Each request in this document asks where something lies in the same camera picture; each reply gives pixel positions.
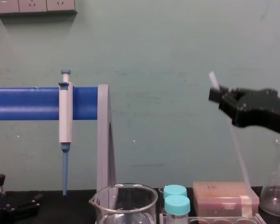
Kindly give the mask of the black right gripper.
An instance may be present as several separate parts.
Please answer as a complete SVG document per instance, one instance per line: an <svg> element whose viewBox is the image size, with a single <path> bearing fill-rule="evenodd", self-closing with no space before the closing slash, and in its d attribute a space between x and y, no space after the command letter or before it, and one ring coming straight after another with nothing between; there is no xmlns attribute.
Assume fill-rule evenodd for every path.
<svg viewBox="0 0 280 224"><path fill-rule="evenodd" d="M209 101L219 102L219 109L237 127L260 126L280 133L280 97L273 89L258 91L210 88Z"/></svg>

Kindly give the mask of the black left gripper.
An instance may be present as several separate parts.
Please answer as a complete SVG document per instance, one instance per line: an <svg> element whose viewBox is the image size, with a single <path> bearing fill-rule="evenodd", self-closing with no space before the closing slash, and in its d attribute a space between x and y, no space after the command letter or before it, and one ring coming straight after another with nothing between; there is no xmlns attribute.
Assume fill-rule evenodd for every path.
<svg viewBox="0 0 280 224"><path fill-rule="evenodd" d="M3 185L6 176L0 174L0 224L14 224L17 221L38 215L43 194L4 195Z"/></svg>

